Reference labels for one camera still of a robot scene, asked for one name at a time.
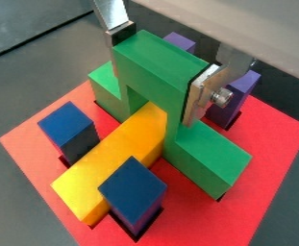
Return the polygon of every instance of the green block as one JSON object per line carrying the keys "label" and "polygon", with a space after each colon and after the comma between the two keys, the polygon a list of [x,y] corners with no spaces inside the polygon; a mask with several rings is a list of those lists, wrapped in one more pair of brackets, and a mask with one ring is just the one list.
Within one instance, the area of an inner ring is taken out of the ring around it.
{"label": "green block", "polygon": [[88,74],[88,78],[95,91],[98,105],[119,122],[122,122],[128,117],[128,114],[123,109],[120,101],[119,84],[114,75],[112,62],[108,61],[95,69]]}
{"label": "green block", "polygon": [[114,47],[114,56],[124,117],[148,100],[167,112],[163,157],[217,199],[235,183],[250,155],[202,121],[191,128],[182,124],[188,81],[209,64],[146,31]]}

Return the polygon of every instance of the yellow rectangular block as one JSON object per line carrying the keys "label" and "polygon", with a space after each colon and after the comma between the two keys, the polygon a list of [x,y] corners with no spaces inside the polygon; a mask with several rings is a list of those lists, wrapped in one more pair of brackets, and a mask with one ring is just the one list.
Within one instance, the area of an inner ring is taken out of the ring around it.
{"label": "yellow rectangular block", "polygon": [[147,103],[51,184],[62,200],[87,224],[110,210],[98,187],[134,156],[150,167],[162,155],[167,114]]}

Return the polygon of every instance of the red mat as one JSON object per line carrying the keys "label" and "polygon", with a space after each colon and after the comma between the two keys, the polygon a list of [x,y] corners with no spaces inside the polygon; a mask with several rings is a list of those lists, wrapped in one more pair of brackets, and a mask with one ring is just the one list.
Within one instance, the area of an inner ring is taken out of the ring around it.
{"label": "red mat", "polygon": [[[106,137],[118,123],[92,103],[86,82],[1,136],[0,142],[79,244],[135,245],[110,215],[94,229],[84,225],[50,187],[66,167],[38,122],[67,101],[88,115]],[[249,245],[299,149],[299,122],[253,97],[242,112],[231,130],[221,130],[253,155],[241,179],[217,203],[160,159],[151,171],[168,185],[164,210],[138,245]]]}

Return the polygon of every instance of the cube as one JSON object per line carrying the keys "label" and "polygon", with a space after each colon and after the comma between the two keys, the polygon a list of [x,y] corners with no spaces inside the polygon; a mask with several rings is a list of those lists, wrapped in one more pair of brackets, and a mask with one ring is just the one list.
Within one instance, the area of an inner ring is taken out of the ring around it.
{"label": "cube", "polygon": [[215,122],[222,129],[227,130],[231,123],[237,119],[241,107],[246,102],[259,77],[261,75],[250,70],[241,79],[226,86],[226,88],[234,93],[234,97],[226,108],[222,109],[217,105],[211,105],[209,107],[206,117]]}
{"label": "cube", "polygon": [[171,33],[163,38],[166,41],[176,45],[186,52],[194,54],[195,52],[195,42],[176,33]]}
{"label": "cube", "polygon": [[70,165],[100,141],[92,120],[72,102],[54,111],[39,122],[39,126]]}
{"label": "cube", "polygon": [[158,213],[166,189],[167,185],[134,157],[99,186],[114,214],[134,236]]}

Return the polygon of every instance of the blue cube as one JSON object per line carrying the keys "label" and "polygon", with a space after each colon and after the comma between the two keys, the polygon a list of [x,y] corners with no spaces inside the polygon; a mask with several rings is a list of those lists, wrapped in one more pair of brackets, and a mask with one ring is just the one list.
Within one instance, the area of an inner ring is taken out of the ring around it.
{"label": "blue cube", "polygon": [[92,120],[71,102],[54,111],[39,126],[70,165],[100,141]]}
{"label": "blue cube", "polygon": [[112,212],[138,236],[162,207],[167,185],[131,157],[99,186]]}

